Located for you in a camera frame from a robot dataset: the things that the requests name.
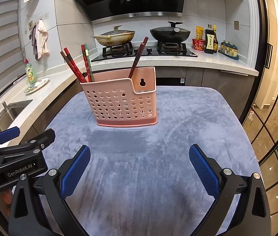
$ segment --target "cabinet handle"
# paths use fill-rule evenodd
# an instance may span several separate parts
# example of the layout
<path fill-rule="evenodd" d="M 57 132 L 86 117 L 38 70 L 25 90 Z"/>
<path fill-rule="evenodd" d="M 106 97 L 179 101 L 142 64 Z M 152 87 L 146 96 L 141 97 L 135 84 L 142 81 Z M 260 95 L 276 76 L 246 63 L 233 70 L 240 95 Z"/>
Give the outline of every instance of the cabinet handle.
<path fill-rule="evenodd" d="M 267 54 L 266 54 L 266 61 L 265 61 L 265 65 L 264 65 L 264 67 L 266 69 L 270 68 L 272 49 L 273 49 L 273 46 L 270 43 L 267 43 Z"/>
<path fill-rule="evenodd" d="M 219 70 L 222 73 L 229 73 L 229 74 L 234 74 L 234 75 L 244 75 L 248 76 L 248 74 L 243 74 L 243 73 L 238 73 L 238 72 L 231 72 L 231 71 L 225 71 L 225 70 Z"/>

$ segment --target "decorative plate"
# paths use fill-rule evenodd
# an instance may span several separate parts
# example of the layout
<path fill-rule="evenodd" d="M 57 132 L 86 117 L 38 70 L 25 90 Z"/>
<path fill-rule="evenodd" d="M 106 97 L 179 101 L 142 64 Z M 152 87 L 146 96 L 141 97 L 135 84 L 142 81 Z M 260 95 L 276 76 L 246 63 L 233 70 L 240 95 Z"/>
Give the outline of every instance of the decorative plate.
<path fill-rule="evenodd" d="M 40 89 L 41 87 L 43 87 L 45 84 L 47 84 L 49 78 L 43 78 L 38 80 L 36 83 L 30 85 L 26 90 L 25 90 L 25 94 L 30 94 L 33 93 L 34 91 L 37 91 L 38 89 Z"/>

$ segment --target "sink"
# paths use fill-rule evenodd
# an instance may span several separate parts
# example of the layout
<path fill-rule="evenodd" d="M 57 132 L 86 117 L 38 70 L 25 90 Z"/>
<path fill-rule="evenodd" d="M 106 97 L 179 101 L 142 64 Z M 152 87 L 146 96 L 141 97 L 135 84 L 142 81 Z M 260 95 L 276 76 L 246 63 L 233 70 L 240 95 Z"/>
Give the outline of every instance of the sink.
<path fill-rule="evenodd" d="M 10 103 L 7 105 L 8 111 L 3 110 L 0 113 L 0 131 L 4 131 L 9 128 L 16 117 L 27 107 L 32 100 L 20 101 Z"/>

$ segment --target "gray cloth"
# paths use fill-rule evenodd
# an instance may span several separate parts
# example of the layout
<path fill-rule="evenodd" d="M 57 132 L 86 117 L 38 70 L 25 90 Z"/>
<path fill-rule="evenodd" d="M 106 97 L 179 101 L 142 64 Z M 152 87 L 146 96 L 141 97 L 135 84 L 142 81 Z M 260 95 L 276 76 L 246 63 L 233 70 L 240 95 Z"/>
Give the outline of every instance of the gray cloth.
<path fill-rule="evenodd" d="M 35 56 L 35 59 L 36 59 L 37 61 L 39 61 L 38 52 L 37 52 L 37 43 L 36 43 L 35 33 L 36 33 L 36 25 L 33 26 L 30 36 L 32 37 L 33 54 L 34 54 L 34 56 Z"/>
<path fill-rule="evenodd" d="M 217 91 L 157 87 L 157 111 L 154 126 L 100 127 L 82 92 L 49 125 L 56 132 L 44 151 L 50 169 L 83 144 L 91 149 L 88 167 L 66 198 L 91 236 L 189 236 L 214 201 L 189 160 L 192 144 L 236 174 L 260 173 L 244 129 Z M 219 232 L 227 229 L 238 199 Z M 45 198 L 43 203 L 59 233 Z"/>

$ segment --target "pot lid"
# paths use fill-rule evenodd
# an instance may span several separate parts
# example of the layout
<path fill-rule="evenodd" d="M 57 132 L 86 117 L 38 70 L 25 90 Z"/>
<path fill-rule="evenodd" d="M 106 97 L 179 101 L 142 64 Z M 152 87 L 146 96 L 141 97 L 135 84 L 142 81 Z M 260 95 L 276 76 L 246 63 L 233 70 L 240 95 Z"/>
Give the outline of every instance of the pot lid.
<path fill-rule="evenodd" d="M 172 22 L 172 21 L 169 21 L 169 23 L 171 24 L 170 27 L 157 27 L 157 28 L 151 29 L 150 31 L 171 32 L 171 31 L 173 31 L 175 28 L 178 28 L 180 32 L 187 32 L 187 33 L 190 33 L 189 30 L 184 29 L 184 28 L 180 28 L 180 27 L 177 27 L 177 26 L 176 26 L 176 25 L 182 24 L 183 22 Z"/>
<path fill-rule="evenodd" d="M 109 32 L 106 32 L 106 33 L 101 34 L 101 35 L 114 36 L 114 35 L 134 34 L 135 33 L 135 31 L 132 31 L 132 30 L 119 30 L 118 28 L 121 27 L 121 26 L 122 25 L 114 26 L 114 30 L 113 31 L 109 31 Z"/>

